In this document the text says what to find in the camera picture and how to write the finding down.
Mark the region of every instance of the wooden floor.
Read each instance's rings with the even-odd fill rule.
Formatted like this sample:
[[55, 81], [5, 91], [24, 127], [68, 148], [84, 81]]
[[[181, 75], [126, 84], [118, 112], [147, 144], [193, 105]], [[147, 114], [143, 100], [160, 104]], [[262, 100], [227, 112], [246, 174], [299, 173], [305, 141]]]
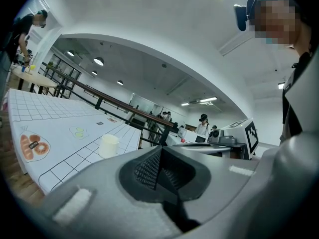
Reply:
[[[18, 78], [15, 75], [12, 75], [6, 86], [5, 93], [9, 88], [17, 89], [17, 87]], [[28, 91], [28, 85], [26, 83], [24, 83], [22, 90]], [[8, 113], [1, 112], [0, 116], [2, 117], [2, 128], [0, 128], [1, 173], [16, 196], [34, 206], [38, 206], [41, 203], [44, 194], [28, 174], [24, 175], [22, 173], [14, 152]]]

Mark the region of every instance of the railing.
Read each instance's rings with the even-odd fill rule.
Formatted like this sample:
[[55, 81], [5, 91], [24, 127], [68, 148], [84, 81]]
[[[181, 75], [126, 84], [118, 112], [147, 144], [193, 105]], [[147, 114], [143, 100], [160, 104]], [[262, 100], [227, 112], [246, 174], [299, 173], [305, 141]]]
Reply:
[[150, 130], [149, 140], [152, 141], [152, 146], [157, 145], [156, 143], [160, 142], [159, 135], [163, 134], [162, 128], [152, 120], [148, 121], [148, 128]]
[[[166, 139], [167, 139], [167, 136], [168, 136], [168, 133], [170, 131], [170, 129], [173, 127], [173, 124], [170, 123], [170, 122], [167, 122], [163, 119], [160, 119], [158, 117], [154, 117], [153, 115], [150, 115], [150, 114], [147, 114], [143, 111], [140, 111], [132, 106], [130, 106], [129, 104], [126, 104], [120, 100], [117, 100], [109, 95], [106, 95], [96, 89], [93, 89], [75, 79], [73, 79], [72, 77], [70, 77], [69, 75], [65, 74], [65, 73], [62, 73], [60, 72], [59, 70], [57, 70], [56, 68], [52, 67], [52, 66], [49, 66], [45, 63], [42, 63], [44, 66], [46, 66], [47, 68], [51, 69], [53, 72], [55, 72], [56, 74], [60, 75], [62, 77], [61, 79], [61, 83], [58, 83], [58, 86], [55, 88], [55, 92], [53, 93], [53, 96], [56, 96], [56, 97], [60, 97], [60, 98], [68, 98], [66, 97], [63, 93], [64, 93], [64, 90], [68, 90], [70, 91], [70, 93], [76, 95], [77, 97], [79, 97], [80, 99], [84, 100], [85, 102], [89, 103], [90, 105], [94, 106], [95, 109], [97, 110], [102, 110], [104, 111], [105, 114], [110, 114], [114, 117], [117, 117], [123, 121], [125, 121], [126, 124], [129, 124], [129, 125], [133, 125], [134, 127], [140, 129], [140, 130], [147, 130], [150, 132], [151, 135], [156, 135], [155, 137], [155, 140], [156, 141], [153, 141], [151, 139], [146, 139], [146, 138], [143, 138], [142, 136], [140, 137], [140, 140], [143, 140], [143, 141], [147, 141], [147, 142], [150, 142], [151, 144], [153, 145], [165, 145], [165, 142], [166, 142]], [[89, 92], [95, 96], [98, 97], [98, 100], [96, 103], [93, 103], [87, 99], [85, 99], [84, 97], [80, 96], [78, 93], [74, 92], [72, 89], [70, 89], [68, 86], [64, 85], [64, 82], [66, 81], [69, 81], [69, 82], [72, 82], [74, 83], [75, 85], [79, 86], [80, 88], [84, 89], [86, 92]], [[128, 111], [128, 112], [132, 112], [134, 115], [137, 114], [137, 115], [140, 115], [144, 118], [146, 118], [148, 121], [153, 121], [154, 124], [161, 124], [164, 126], [164, 130], [152, 130], [152, 129], [149, 129], [147, 127], [144, 127], [144, 126], [141, 126], [135, 122], [132, 122], [131, 119], [134, 117], [134, 116], [131, 116], [130, 119], [125, 119], [117, 114], [114, 114], [104, 108], [101, 107], [101, 103], [102, 101], [105, 100], [106, 102], [108, 103], [112, 103], [113, 105], [115, 106], [118, 106], [118, 107], [121, 107], [122, 109]]]
[[[88, 92], [88, 91], [86, 91], [86, 90], [84, 90], [83, 92], [84, 92], [84, 93], [87, 93], [88, 95], [90, 95], [90, 96], [93, 97], [93, 98], [96, 98], [96, 99], [99, 98], [98, 96], [96, 96], [96, 95], [94, 95], [94, 94], [92, 94], [92, 93], [90, 93], [90, 92]], [[126, 114], [128, 113], [127, 110], [121, 109], [119, 106], [114, 106], [114, 105], [112, 105], [111, 103], [107, 102], [105, 99], [103, 99], [102, 102], [105, 103], [105, 104], [107, 104], [107, 105], [110, 105], [110, 106], [116, 108], [117, 110], [123, 111], [123, 112], [126, 113]]]

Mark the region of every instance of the white pillar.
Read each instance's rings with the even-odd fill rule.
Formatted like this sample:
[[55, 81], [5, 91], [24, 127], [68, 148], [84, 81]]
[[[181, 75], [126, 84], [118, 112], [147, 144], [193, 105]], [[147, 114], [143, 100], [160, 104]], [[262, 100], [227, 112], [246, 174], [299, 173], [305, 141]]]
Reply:
[[43, 39], [39, 42], [36, 55], [33, 59], [32, 64], [35, 65], [35, 71], [38, 72], [39, 68], [51, 49], [52, 45], [55, 43], [56, 39], [61, 35], [62, 27], [56, 27], [47, 32]]

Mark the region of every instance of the white cup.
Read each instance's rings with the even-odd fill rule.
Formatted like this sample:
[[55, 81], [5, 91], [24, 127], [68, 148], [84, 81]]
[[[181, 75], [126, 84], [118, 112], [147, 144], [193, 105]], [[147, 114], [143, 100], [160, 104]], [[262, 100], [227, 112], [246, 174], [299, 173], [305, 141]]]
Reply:
[[117, 155], [120, 140], [112, 135], [105, 134], [102, 136], [99, 154], [102, 158], [110, 158]]

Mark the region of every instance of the man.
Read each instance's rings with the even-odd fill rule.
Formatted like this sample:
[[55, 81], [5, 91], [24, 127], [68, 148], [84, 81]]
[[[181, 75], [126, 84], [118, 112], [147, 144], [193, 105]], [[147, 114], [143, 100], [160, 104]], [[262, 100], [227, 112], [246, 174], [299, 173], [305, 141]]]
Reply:
[[246, 29], [246, 21], [267, 43], [277, 43], [294, 49], [299, 62], [294, 64], [289, 80], [283, 89], [283, 133], [281, 143], [302, 132], [297, 116], [286, 99], [286, 92], [305, 70], [318, 46], [315, 22], [310, 22], [304, 13], [291, 0], [248, 0], [247, 6], [235, 5], [237, 25]]
[[26, 48], [25, 38], [28, 35], [32, 25], [45, 27], [45, 21], [48, 17], [46, 10], [40, 10], [37, 14], [28, 14], [23, 18], [18, 18], [13, 24], [12, 36], [5, 47], [5, 51], [8, 53], [9, 59], [12, 62], [16, 55], [16, 50], [20, 47], [21, 52], [24, 54], [24, 65], [29, 65], [30, 58]]

